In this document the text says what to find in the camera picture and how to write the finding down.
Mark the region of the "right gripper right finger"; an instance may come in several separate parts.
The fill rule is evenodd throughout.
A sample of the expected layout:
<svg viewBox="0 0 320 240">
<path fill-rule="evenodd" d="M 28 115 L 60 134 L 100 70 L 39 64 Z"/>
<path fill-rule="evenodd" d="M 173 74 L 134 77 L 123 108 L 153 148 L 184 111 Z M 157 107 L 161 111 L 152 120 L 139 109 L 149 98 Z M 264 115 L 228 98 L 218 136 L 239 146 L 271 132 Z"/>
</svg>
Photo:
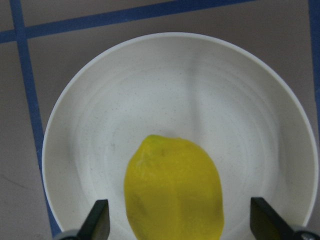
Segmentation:
<svg viewBox="0 0 320 240">
<path fill-rule="evenodd" d="M 263 197 L 250 199 L 250 230 L 256 240 L 295 240 L 295 231 Z"/>
</svg>

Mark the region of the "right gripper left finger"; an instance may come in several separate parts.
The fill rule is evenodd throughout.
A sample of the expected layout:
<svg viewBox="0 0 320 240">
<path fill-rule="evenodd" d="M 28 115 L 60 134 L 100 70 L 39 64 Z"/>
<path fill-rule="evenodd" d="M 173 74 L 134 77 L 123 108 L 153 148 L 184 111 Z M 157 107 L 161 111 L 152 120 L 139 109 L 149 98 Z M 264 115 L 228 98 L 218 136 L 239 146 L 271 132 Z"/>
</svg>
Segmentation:
<svg viewBox="0 0 320 240">
<path fill-rule="evenodd" d="M 107 240 L 110 235 L 110 213 L 107 199 L 97 200 L 80 230 L 76 234 L 78 240 Z"/>
</svg>

